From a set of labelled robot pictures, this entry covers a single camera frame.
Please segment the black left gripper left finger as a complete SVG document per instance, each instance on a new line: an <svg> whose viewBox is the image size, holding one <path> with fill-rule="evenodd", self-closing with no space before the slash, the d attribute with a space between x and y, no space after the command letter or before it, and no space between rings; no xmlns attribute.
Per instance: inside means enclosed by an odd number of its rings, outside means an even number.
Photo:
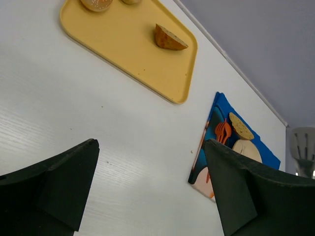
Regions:
<svg viewBox="0 0 315 236"><path fill-rule="evenodd" d="M2 236L72 236L79 231L99 156L88 139L0 177Z"/></svg>

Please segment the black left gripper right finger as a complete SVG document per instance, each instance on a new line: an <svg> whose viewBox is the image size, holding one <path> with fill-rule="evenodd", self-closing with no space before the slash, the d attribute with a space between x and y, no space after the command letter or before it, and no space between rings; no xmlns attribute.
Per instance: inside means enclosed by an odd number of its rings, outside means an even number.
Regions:
<svg viewBox="0 0 315 236"><path fill-rule="evenodd" d="M313 236L315 181L270 168L214 139L204 144L226 236Z"/></svg>

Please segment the small brown bread roll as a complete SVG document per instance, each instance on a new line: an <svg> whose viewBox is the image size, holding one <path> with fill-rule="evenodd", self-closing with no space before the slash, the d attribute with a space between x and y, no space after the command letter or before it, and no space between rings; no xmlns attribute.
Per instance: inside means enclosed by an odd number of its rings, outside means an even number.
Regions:
<svg viewBox="0 0 315 236"><path fill-rule="evenodd" d="M253 140L254 135L250 129L234 113L229 113L229 118L234 131L243 140Z"/></svg>

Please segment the metal serving tongs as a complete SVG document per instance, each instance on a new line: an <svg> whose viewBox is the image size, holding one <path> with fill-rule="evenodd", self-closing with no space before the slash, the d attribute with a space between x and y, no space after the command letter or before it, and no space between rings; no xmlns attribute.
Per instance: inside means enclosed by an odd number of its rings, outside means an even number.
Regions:
<svg viewBox="0 0 315 236"><path fill-rule="evenodd" d="M293 128L289 146L298 176L314 179L315 128L310 126Z"/></svg>

